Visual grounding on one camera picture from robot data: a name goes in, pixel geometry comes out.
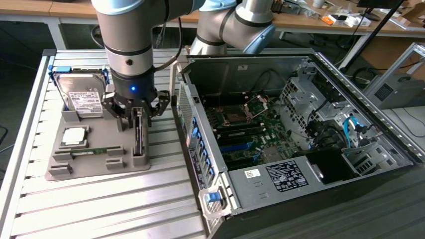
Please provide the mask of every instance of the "hard drive label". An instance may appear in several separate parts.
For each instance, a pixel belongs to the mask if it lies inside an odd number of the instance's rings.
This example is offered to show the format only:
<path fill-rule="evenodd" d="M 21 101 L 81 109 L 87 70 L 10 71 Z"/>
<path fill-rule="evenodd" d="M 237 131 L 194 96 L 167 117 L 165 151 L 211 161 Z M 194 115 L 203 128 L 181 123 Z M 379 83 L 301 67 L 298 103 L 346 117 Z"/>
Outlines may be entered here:
<path fill-rule="evenodd" d="M 78 114 L 102 112 L 97 91 L 69 92 L 69 97 Z"/>
<path fill-rule="evenodd" d="M 306 179 L 294 161 L 266 166 L 265 169 L 278 192 L 285 192 L 307 185 Z"/>

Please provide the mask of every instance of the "desk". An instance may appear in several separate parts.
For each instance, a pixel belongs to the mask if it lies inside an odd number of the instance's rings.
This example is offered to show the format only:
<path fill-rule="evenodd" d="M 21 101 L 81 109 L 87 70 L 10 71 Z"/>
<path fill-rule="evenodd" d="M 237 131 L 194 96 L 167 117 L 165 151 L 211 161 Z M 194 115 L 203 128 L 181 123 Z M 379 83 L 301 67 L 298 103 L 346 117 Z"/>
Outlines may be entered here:
<path fill-rule="evenodd" d="M 347 6 L 350 3 L 346 0 L 329 0 L 329 2 L 339 6 Z M 354 7 L 354 4 L 351 4 L 351 6 L 352 11 L 356 11 L 358 8 Z M 325 14 L 326 12 L 325 9 L 310 8 L 319 14 Z M 199 13 L 194 11 L 191 14 L 182 16 L 182 27 L 195 28 L 198 15 Z M 354 31 L 354 28 L 347 26 L 329 26 L 321 20 L 306 18 L 303 15 L 289 15 L 283 13 L 273 15 L 273 23 L 275 30 L 282 32 L 281 36 L 283 36 L 285 32 L 350 35 Z M 71 3 L 53 2 L 51 0 L 0 0 L 0 20 L 45 23 L 57 49 L 66 49 L 59 27 L 62 23 L 97 24 L 95 11 L 91 7 L 90 0 L 75 0 L 75 2 Z M 360 37 L 339 67 L 346 65 L 376 25 L 378 22 L 371 22 L 368 27 L 358 28 L 355 35 Z M 171 20 L 166 26 L 177 27 L 178 24 Z M 404 31 L 388 22 L 383 26 L 378 36 L 425 38 L 425 32 Z"/>

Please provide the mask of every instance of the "table leg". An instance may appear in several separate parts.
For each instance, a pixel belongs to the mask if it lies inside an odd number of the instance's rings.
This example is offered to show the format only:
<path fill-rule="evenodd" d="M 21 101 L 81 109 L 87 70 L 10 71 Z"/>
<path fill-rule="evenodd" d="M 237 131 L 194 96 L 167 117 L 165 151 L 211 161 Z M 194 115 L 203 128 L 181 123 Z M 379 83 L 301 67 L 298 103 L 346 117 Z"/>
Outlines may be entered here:
<path fill-rule="evenodd" d="M 57 17 L 45 18 L 43 23 L 46 24 L 47 30 L 50 31 L 55 49 L 65 50 L 67 48 L 67 45 L 65 42 L 58 18 Z"/>
<path fill-rule="evenodd" d="M 286 35 L 286 32 L 281 31 L 281 32 L 279 32 L 278 39 L 279 39 L 279 40 L 283 39 L 283 38 L 285 38 L 285 35 Z"/>
<path fill-rule="evenodd" d="M 364 41 L 366 41 L 368 35 L 370 35 L 370 34 L 366 34 L 366 35 L 363 35 L 363 36 L 360 36 L 360 37 L 358 38 L 358 40 L 356 40 L 356 42 L 355 42 L 355 44 L 354 44 L 351 50 L 350 50 L 348 53 L 346 54 L 346 57 L 344 57 L 344 59 L 343 59 L 341 65 L 338 66 L 338 69 L 341 69 L 342 67 L 344 67 L 346 64 L 348 63 L 348 61 L 352 59 L 352 56 L 354 56 L 355 52 L 358 51 L 358 49 L 360 48 L 360 46 L 364 44 Z"/>

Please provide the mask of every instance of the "storage box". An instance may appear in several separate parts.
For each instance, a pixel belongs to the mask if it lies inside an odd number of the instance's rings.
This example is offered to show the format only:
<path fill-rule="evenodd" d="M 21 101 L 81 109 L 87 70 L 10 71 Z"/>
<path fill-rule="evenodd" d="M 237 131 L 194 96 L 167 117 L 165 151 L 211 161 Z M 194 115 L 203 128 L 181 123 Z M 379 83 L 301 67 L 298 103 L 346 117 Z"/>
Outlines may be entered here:
<path fill-rule="evenodd" d="M 359 23 L 359 26 L 368 26 L 370 20 L 360 16 L 347 16 L 346 20 L 343 21 L 344 25 L 348 27 L 356 26 Z"/>

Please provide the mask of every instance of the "black cable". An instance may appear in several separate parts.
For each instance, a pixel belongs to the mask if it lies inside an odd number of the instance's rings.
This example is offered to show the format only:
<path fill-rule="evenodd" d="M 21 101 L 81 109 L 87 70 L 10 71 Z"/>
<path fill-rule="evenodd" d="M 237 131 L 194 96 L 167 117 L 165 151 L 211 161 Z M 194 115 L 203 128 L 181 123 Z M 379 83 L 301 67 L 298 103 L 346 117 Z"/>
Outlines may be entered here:
<path fill-rule="evenodd" d="M 253 84 L 253 86 L 251 86 L 251 88 L 250 88 L 247 94 L 249 94 L 250 92 L 253 92 L 253 90 L 254 90 L 254 88 L 255 88 L 255 86 L 257 86 L 257 84 L 258 84 L 258 82 L 259 82 L 259 79 L 261 79 L 261 77 L 263 76 L 265 73 L 267 73 L 267 80 L 266 80 L 266 83 L 265 83 L 265 85 L 262 86 L 262 88 L 263 88 L 263 87 L 266 86 L 266 84 L 269 83 L 270 78 L 271 78 L 271 73 L 270 73 L 269 70 L 266 70 L 266 71 L 262 71 L 262 73 L 259 74 L 259 76 L 258 76 L 257 80 L 254 81 L 254 84 Z"/>
<path fill-rule="evenodd" d="M 406 129 L 408 130 L 410 134 L 411 134 L 414 137 L 416 137 L 416 138 L 423 138 L 425 135 L 422 135 L 422 136 L 415 135 L 415 134 L 411 132 L 411 130 L 408 129 L 408 127 L 407 127 L 407 125 L 404 124 L 404 122 L 402 121 L 402 119 L 399 118 L 399 116 L 398 116 L 398 114 L 395 113 L 395 111 L 394 111 L 392 109 L 391 109 L 391 111 L 392 111 L 395 117 L 398 118 L 399 122 L 403 124 L 403 126 L 404 126 Z M 416 121 L 419 121 L 420 124 L 422 124 L 423 127 L 425 127 L 425 123 L 423 123 L 418 118 L 415 118 L 412 115 L 410 115 L 410 116 L 411 116 Z"/>
<path fill-rule="evenodd" d="M 352 37 L 354 37 L 354 35 L 355 35 L 355 32 L 356 32 L 356 30 L 358 30 L 358 27 L 359 27 L 360 22 L 363 21 L 363 19 L 364 19 L 364 14 L 363 14 L 362 17 L 360 17 L 359 23 L 358 23 L 358 25 L 356 25 L 356 27 L 355 27 L 355 29 L 354 29 L 354 31 L 352 31 L 352 34 L 351 34 L 350 38 L 348 38 L 347 41 L 346 41 L 346 43 L 348 43 L 348 42 L 351 41 L 351 39 L 352 39 Z M 338 60 L 338 56 L 339 56 L 342 50 L 343 50 L 343 49 L 339 49 L 339 52 L 338 52 L 337 57 L 335 57 L 335 59 L 334 59 L 334 64 L 335 64 L 335 61 Z"/>
<path fill-rule="evenodd" d="M 103 49 L 103 48 L 105 48 L 103 44 L 101 44 L 101 43 L 95 40 L 95 37 L 94 37 L 95 31 L 97 31 L 98 29 L 99 29 L 99 26 L 98 26 L 98 25 L 91 28 L 91 30 L 90 30 L 90 37 L 91 37 L 91 40 L 93 40 L 93 42 L 95 43 L 95 45 L 97 45 L 101 49 Z"/>
<path fill-rule="evenodd" d="M 11 36 L 1 27 L 0 30 L 5 33 L 5 35 L 7 35 L 14 41 L 17 41 L 29 51 L 31 51 L 34 54 L 37 54 L 37 56 L 41 56 L 41 54 L 38 52 L 35 52 L 29 46 L 25 45 L 25 43 L 22 43 L 14 36 Z"/>
<path fill-rule="evenodd" d="M 313 116 L 313 114 L 315 114 L 315 113 L 321 110 L 321 108 L 325 107 L 325 104 L 326 104 L 326 103 L 327 103 L 327 99 L 323 101 L 323 103 L 319 105 L 319 107 L 318 107 L 315 110 L 313 110 L 313 112 L 307 115 L 306 124 L 309 124 L 310 117 Z"/>
<path fill-rule="evenodd" d="M 359 148 L 359 132 L 356 132 L 356 147 Z"/>
<path fill-rule="evenodd" d="M 407 67 L 415 65 L 415 64 L 419 63 L 419 62 L 420 62 L 420 60 L 416 61 L 416 62 L 414 62 L 414 63 L 411 63 L 411 64 L 407 64 L 407 65 L 404 65 L 404 66 L 400 66 L 398 69 L 407 68 Z M 376 73 L 372 72 L 374 70 L 375 70 L 375 71 L 386 71 L 387 69 L 376 69 L 376 68 L 372 68 L 372 67 L 360 67 L 360 68 L 358 68 L 358 69 L 354 71 L 352 77 L 351 77 L 351 81 L 352 81 L 354 83 L 356 83 L 356 81 L 355 81 L 356 75 L 358 75 L 360 72 L 367 72 L 367 73 L 370 73 L 371 79 L 372 79 L 372 78 L 376 76 Z"/>
<path fill-rule="evenodd" d="M 181 53 L 181 48 L 182 48 L 182 27 L 181 27 L 181 19 L 178 17 L 178 35 L 179 35 L 179 39 L 178 39 L 178 51 L 177 54 L 167 60 L 167 62 L 163 63 L 162 66 L 155 67 L 154 71 L 162 71 L 166 67 L 169 67 L 169 65 L 177 60 L 179 53 Z"/>
<path fill-rule="evenodd" d="M 5 170 L 3 169 L 0 169 L 0 172 L 5 175 Z"/>
<path fill-rule="evenodd" d="M 247 94 L 249 94 L 250 92 L 253 92 L 253 90 L 254 90 L 254 88 L 255 88 L 255 86 L 257 86 L 257 84 L 258 84 L 258 82 L 259 82 L 259 79 L 261 79 L 261 77 L 263 76 L 265 73 L 269 73 L 269 75 L 267 75 L 267 80 L 266 80 L 265 84 L 262 85 L 259 91 L 263 91 L 263 88 L 266 87 L 267 83 L 270 82 L 271 73 L 274 73 L 274 74 L 279 77 L 279 79 L 282 80 L 283 83 L 286 82 L 286 80 L 285 80 L 285 78 L 282 77 L 282 75 L 281 75 L 274 69 L 266 69 L 265 71 L 262 71 L 261 75 L 258 76 L 258 78 L 257 78 L 257 80 L 255 80 L 255 82 L 254 82 L 254 84 L 253 84 L 253 86 L 251 86 L 251 88 L 250 88 Z"/>
<path fill-rule="evenodd" d="M 339 136 L 339 139 L 342 139 L 342 142 L 344 143 L 344 146 L 347 146 L 346 138 L 344 138 L 344 135 L 342 134 L 342 132 L 333 125 L 330 125 L 329 128 L 335 131 L 335 133 Z"/>
<path fill-rule="evenodd" d="M 0 138 L 0 145 L 1 145 L 1 143 L 2 143 L 2 141 L 3 141 L 3 138 L 5 138 L 5 136 L 6 136 L 6 133 L 7 133 L 7 129 L 6 129 L 6 127 L 2 127 L 1 125 L 0 125 L 0 128 L 3 129 L 3 134 L 2 134 L 2 136 L 1 136 L 1 138 Z"/>
<path fill-rule="evenodd" d="M 419 61 L 416 61 L 416 62 L 414 62 L 414 63 L 411 63 L 411 64 L 408 64 L 408 65 L 406 65 L 406 66 L 400 66 L 398 69 L 402 69 L 402 68 L 407 68 L 407 67 L 410 67 L 410 66 L 414 66 L 416 63 L 419 63 L 420 62 L 420 60 Z M 376 71 L 386 71 L 387 69 L 376 69 L 376 68 L 372 68 L 374 70 L 376 70 Z"/>

